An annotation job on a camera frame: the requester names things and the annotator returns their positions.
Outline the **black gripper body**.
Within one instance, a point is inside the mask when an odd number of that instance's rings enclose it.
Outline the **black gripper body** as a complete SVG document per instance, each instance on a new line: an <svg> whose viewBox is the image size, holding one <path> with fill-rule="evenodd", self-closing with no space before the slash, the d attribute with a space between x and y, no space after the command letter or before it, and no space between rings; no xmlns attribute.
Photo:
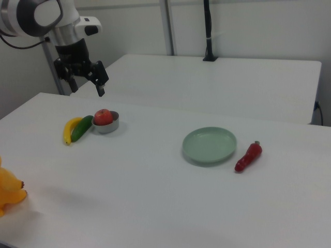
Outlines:
<svg viewBox="0 0 331 248"><path fill-rule="evenodd" d="M90 74L92 62L84 38L73 44L58 45L55 48L58 59L54 61L54 66L58 76L67 76L68 73L76 76Z"/></svg>

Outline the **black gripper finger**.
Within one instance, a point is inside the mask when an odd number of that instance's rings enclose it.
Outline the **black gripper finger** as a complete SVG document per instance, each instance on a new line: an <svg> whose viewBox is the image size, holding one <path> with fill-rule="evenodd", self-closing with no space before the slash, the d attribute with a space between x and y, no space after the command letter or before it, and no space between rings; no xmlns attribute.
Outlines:
<svg viewBox="0 0 331 248"><path fill-rule="evenodd" d="M67 82L72 92L76 92L78 86L74 79L74 73L71 66L62 62L62 60L58 58L54 61L54 67L58 78Z"/></svg>
<svg viewBox="0 0 331 248"><path fill-rule="evenodd" d="M87 79L95 85L98 96L102 97L105 94L104 86L109 77L101 61L90 64Z"/></svg>

